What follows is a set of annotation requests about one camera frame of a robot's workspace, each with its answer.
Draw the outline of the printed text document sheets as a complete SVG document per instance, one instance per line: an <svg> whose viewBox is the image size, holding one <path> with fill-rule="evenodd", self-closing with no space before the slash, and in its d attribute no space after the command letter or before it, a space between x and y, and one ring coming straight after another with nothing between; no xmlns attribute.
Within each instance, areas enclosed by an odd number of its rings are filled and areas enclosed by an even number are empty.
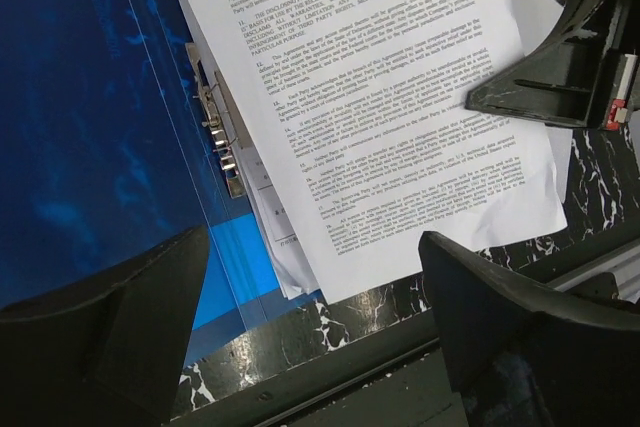
<svg viewBox="0 0 640 427"><path fill-rule="evenodd" d="M330 303L567 225L547 129L469 111L520 59L511 0L187 0Z"/></svg>

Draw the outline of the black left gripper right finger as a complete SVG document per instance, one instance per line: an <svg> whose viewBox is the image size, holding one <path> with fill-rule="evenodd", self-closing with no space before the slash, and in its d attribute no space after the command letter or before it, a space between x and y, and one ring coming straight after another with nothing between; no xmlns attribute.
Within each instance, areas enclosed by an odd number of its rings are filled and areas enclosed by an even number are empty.
<svg viewBox="0 0 640 427"><path fill-rule="evenodd" d="M469 425L638 425L637 303L558 291L437 232L419 255Z"/></svg>

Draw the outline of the white paper stack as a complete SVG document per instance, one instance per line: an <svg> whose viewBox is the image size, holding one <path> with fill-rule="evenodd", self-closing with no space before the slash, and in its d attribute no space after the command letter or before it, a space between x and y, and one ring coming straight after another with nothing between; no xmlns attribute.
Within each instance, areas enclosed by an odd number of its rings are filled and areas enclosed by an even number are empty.
<svg viewBox="0 0 640 427"><path fill-rule="evenodd" d="M524 53L531 53L534 48L548 35L562 13L562 6L556 0L513 0L516 2L514 16L520 33L523 35ZM219 74L217 66L214 67L214 58L206 45L204 35L198 25L187 0L179 0L187 25L194 36L195 45L202 54L204 65L209 70L204 78L212 80L213 74ZM222 84L221 75L216 82ZM232 107L231 100L222 100L230 94L220 92L216 101L221 110L229 111L229 115L237 112ZM568 170L571 156L572 132L562 131L559 128L547 127L547 135L556 163L555 186L557 196L564 202L568 183ZM284 207L278 198L275 188L268 179L266 169L261 164L258 152L249 139L239 141L244 147L234 147L240 174L243 177L246 192L251 207L256 216L259 230L263 237L268 256L275 271L275 276L280 285L280 290L285 298L294 300L303 294L311 294L319 289L318 283L311 271L308 261L302 252L293 227L284 212Z"/></svg>

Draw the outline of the blue file folder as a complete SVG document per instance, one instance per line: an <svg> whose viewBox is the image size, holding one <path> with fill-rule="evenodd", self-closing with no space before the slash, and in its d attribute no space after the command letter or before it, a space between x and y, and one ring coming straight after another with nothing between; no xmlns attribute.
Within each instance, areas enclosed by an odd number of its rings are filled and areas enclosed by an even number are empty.
<svg viewBox="0 0 640 427"><path fill-rule="evenodd" d="M204 225L195 323L241 332L309 302L280 289L195 97L178 0L1 0L1 302Z"/></svg>

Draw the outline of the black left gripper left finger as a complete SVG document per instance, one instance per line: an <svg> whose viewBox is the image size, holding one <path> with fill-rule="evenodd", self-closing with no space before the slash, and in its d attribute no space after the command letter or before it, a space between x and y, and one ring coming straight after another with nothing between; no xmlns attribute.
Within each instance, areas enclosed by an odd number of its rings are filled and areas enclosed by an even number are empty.
<svg viewBox="0 0 640 427"><path fill-rule="evenodd" d="M189 228L1 310L4 426L169 423L210 241Z"/></svg>

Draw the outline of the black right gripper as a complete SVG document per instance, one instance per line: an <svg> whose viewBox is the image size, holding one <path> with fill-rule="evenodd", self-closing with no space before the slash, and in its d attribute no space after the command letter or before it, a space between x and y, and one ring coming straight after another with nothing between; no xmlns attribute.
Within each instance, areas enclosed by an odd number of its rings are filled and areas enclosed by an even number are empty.
<svg viewBox="0 0 640 427"><path fill-rule="evenodd" d="M470 90L465 107L620 130L639 110L639 0L567 0L546 39Z"/></svg>

